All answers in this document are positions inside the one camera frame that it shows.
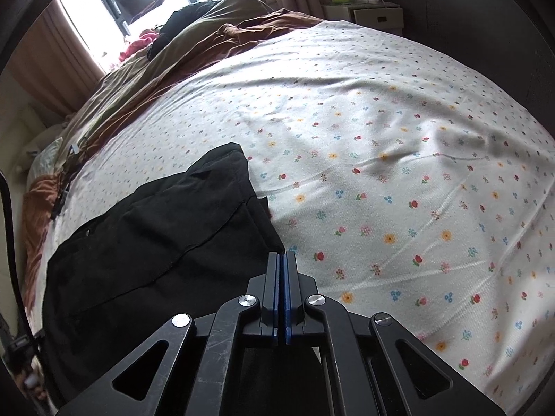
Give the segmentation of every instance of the blue flower print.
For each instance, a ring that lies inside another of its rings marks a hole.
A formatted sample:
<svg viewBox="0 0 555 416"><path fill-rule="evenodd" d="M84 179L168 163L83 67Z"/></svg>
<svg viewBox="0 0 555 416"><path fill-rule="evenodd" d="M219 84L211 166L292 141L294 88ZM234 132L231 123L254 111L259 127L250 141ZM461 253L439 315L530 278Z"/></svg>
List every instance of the blue flower print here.
<svg viewBox="0 0 555 416"><path fill-rule="evenodd" d="M393 301L396 302L397 300L399 300L399 297L401 297L401 291L391 291L390 295Z"/></svg>

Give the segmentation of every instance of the black clothing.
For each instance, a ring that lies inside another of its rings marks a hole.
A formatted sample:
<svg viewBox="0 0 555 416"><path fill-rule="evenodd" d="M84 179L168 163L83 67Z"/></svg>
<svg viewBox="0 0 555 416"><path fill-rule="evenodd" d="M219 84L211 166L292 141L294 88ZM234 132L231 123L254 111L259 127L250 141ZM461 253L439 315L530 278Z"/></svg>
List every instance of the black clothing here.
<svg viewBox="0 0 555 416"><path fill-rule="evenodd" d="M149 47L146 53L148 60L152 61L174 37L205 15L216 3L217 1L197 1L171 14L166 24L160 29L160 36Z"/></svg>
<svg viewBox="0 0 555 416"><path fill-rule="evenodd" d="M214 313L284 247L241 147L140 186L63 242L43 304L47 385L75 397L177 313Z"/></svg>

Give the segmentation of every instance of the yellow flower print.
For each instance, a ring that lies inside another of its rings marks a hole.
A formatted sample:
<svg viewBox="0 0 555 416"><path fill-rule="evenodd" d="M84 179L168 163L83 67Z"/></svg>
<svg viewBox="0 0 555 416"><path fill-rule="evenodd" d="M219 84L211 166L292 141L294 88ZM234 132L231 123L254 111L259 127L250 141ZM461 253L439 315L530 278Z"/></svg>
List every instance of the yellow flower print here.
<svg viewBox="0 0 555 416"><path fill-rule="evenodd" d="M395 244L395 235L393 233L388 233L384 236L385 244Z"/></svg>
<svg viewBox="0 0 555 416"><path fill-rule="evenodd" d="M352 303L354 300L352 292L344 292L343 294L341 294L341 300L343 300L345 303Z"/></svg>

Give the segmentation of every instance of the cable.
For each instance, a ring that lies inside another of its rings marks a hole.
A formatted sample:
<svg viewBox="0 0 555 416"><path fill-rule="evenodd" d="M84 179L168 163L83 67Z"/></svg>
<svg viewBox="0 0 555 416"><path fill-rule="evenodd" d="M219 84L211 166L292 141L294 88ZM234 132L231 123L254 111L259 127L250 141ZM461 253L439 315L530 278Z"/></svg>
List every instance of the cable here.
<svg viewBox="0 0 555 416"><path fill-rule="evenodd" d="M13 238L13 215L12 215L12 199L9 194L9 186L6 177L2 170L0 170L0 196L2 197L2 209L4 210L4 226L6 228L6 255L8 257L9 277L12 282L13 295L16 298L17 310L21 322L23 323L23 330L29 337L29 342L33 347L34 354L38 358L41 366L44 364L42 361L42 354L38 348L37 340L33 336L31 326L27 320L23 299L21 298L21 291L19 290L19 281L17 279L16 269L16 249Z"/></svg>

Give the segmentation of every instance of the small flower print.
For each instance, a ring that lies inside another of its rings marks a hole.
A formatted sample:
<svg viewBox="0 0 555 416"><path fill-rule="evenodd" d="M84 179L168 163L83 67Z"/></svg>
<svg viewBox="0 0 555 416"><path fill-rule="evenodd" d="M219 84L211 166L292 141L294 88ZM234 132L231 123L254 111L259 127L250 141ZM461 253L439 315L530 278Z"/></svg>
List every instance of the small flower print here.
<svg viewBox="0 0 555 416"><path fill-rule="evenodd" d="M424 306L426 303L427 303L426 297L425 297L425 296L422 296L422 297L420 297L420 298L416 301L415 307Z"/></svg>
<svg viewBox="0 0 555 416"><path fill-rule="evenodd" d="M345 303L352 303L353 302L353 295L352 292L344 292L343 294L341 294L341 300L343 300Z"/></svg>
<svg viewBox="0 0 555 416"><path fill-rule="evenodd" d="M391 291L390 295L393 301L396 302L397 300L399 300L399 297L401 297L401 291Z"/></svg>
<svg viewBox="0 0 555 416"><path fill-rule="evenodd" d="M385 244L395 244L395 235L393 233L388 233L384 236Z"/></svg>
<svg viewBox="0 0 555 416"><path fill-rule="evenodd" d="M370 236L372 229L368 225L360 227L360 236Z"/></svg>

